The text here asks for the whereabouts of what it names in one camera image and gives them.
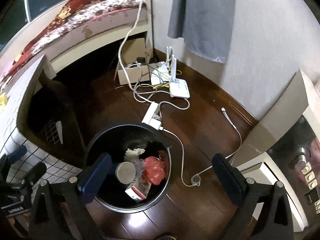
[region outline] small box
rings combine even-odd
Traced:
[[[146,176],[140,173],[134,178],[133,182],[130,183],[125,192],[134,201],[140,202],[147,198],[150,187],[151,182],[148,181]]]
[[[123,65],[127,66],[129,63],[136,61],[137,57],[146,58],[146,55],[147,53],[146,53],[145,40],[144,38],[139,38],[139,39],[129,40],[125,42],[121,51],[121,60]],[[149,73],[148,66],[142,65],[141,69],[142,69],[142,75],[144,76],[140,79],[140,81],[149,81],[150,75],[148,74]],[[141,76],[140,67],[134,66],[131,68],[126,68],[126,71],[131,83],[138,82]],[[128,84],[128,81],[124,74],[124,70],[121,68],[119,62],[117,65],[116,74],[118,74],[120,85]]]

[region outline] bolt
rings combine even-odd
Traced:
[[[255,180],[253,178],[247,178],[246,182],[249,183],[249,184],[254,184]]]
[[[44,179],[40,182],[40,186],[44,187],[45,185],[47,185],[47,181]]]
[[[78,180],[77,177],[71,177],[71,178],[69,179],[69,182],[70,182],[70,183],[75,183],[75,182],[77,182],[77,180]]]
[[[277,184],[278,187],[283,187],[284,186],[281,181],[277,181],[276,184]]]

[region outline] black device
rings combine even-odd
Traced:
[[[83,239],[111,239],[104,236],[85,207],[93,200],[110,167],[111,157],[104,153],[78,177],[71,177],[67,182],[50,184],[42,180],[31,208],[28,237],[34,240],[75,240],[60,205],[66,202]],[[292,215],[282,182],[265,185],[256,183],[252,178],[245,179],[221,154],[212,158],[212,168],[231,202],[238,206],[218,240],[241,239],[252,220],[256,204],[261,202],[264,203],[263,208],[249,239],[293,240]]]

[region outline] gray cloth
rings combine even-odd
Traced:
[[[228,57],[236,0],[173,0],[168,36],[208,60]]]

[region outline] black trash can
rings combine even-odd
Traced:
[[[171,155],[166,139],[153,127],[144,123],[126,123],[109,127],[99,132],[89,143],[87,165],[92,165],[101,153],[111,155],[113,163],[124,161],[127,149],[143,148],[140,158],[161,157],[164,161],[166,177],[160,185],[151,185],[148,196],[141,202],[135,202],[115,176],[108,175],[104,180],[96,199],[105,207],[121,213],[144,211],[157,204],[169,189],[171,175]]]

